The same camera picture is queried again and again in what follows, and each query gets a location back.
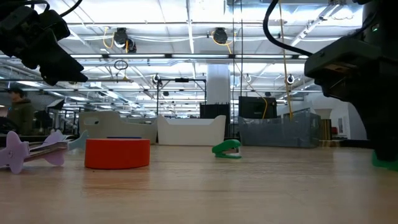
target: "purple toy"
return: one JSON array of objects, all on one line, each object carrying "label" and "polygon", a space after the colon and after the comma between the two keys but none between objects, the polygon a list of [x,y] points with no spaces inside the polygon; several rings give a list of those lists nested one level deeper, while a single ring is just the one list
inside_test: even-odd
[{"label": "purple toy", "polygon": [[67,142],[62,142],[62,133],[53,133],[39,147],[29,149],[28,142],[21,142],[19,136],[10,131],[7,134],[6,148],[0,150],[0,167],[9,165],[14,174],[19,174],[24,162],[45,159],[52,165],[64,163],[63,153],[68,149]]}]

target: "red tape roll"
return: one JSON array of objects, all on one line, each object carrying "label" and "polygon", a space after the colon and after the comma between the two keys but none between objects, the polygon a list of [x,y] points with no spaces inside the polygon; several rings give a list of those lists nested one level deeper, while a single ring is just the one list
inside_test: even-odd
[{"label": "red tape roll", "polygon": [[85,167],[91,169],[130,169],[148,166],[148,139],[87,139]]}]

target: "person in dark jacket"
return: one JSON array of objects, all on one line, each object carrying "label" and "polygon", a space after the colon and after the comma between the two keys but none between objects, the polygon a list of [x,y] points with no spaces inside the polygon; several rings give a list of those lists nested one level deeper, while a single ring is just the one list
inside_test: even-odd
[{"label": "person in dark jacket", "polygon": [[20,88],[8,89],[12,105],[9,108],[7,117],[14,122],[21,135],[32,135],[34,109],[30,99],[26,98],[25,92]]}]

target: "table surface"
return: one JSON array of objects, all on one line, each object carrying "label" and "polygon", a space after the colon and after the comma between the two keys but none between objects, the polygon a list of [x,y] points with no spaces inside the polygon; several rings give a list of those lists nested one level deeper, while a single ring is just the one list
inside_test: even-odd
[{"label": "table surface", "polygon": [[151,164],[84,168],[43,160],[19,175],[0,169],[2,223],[398,222],[398,173],[371,165],[367,149],[243,147],[243,159],[210,147],[152,146]]}]

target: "white column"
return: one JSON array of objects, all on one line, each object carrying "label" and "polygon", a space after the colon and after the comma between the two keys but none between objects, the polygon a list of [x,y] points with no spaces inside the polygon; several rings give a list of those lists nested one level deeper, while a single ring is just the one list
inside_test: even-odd
[{"label": "white column", "polygon": [[228,64],[207,65],[207,104],[230,103],[231,74]]}]

